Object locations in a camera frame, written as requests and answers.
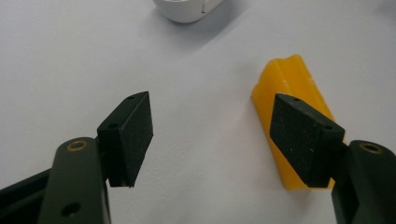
yellow object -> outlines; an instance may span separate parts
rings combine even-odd
[[[251,98],[262,121],[265,135],[274,154],[277,170],[286,189],[310,189],[293,170],[270,138],[270,124],[274,107],[275,94],[282,92],[295,96],[313,106],[320,113],[333,120],[330,109],[326,106],[314,80],[305,67],[300,55],[292,55],[287,59],[271,60],[253,89]]]

table surface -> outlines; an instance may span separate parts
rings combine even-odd
[[[286,191],[250,99],[301,54],[346,140],[395,152],[394,0],[225,0],[177,24],[148,0],[0,2],[0,188],[149,91],[154,137],[113,223],[335,223],[329,190]]]

yellow plastic block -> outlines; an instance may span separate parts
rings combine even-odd
[[[270,138],[272,111],[275,94],[278,92],[304,100],[333,120],[332,113],[326,106],[300,55],[292,55],[287,59],[273,59],[270,61],[262,71],[259,83],[255,86],[251,94],[284,187],[286,189],[310,189],[296,174],[282,152]],[[331,181],[329,188],[332,188],[333,184],[334,182]]]

white object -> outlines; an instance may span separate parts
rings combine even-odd
[[[165,17],[171,21],[198,21],[223,0],[154,0]]]

screw hole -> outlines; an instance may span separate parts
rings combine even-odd
[[[79,203],[70,203],[62,209],[62,216],[73,217],[78,213],[80,208],[81,205]]]
[[[112,123],[112,124],[107,126],[107,128],[109,128],[109,129],[116,129],[118,127],[119,127],[119,124],[116,124],[116,123]]]
[[[88,145],[88,143],[86,141],[76,141],[76,142],[70,143],[67,146],[67,150],[72,151],[72,152],[79,151],[79,150],[82,150],[83,148],[85,148],[87,145]]]
[[[362,143],[361,148],[374,154],[381,154],[384,152],[384,150],[381,147],[377,147],[375,145],[367,144],[367,143]]]

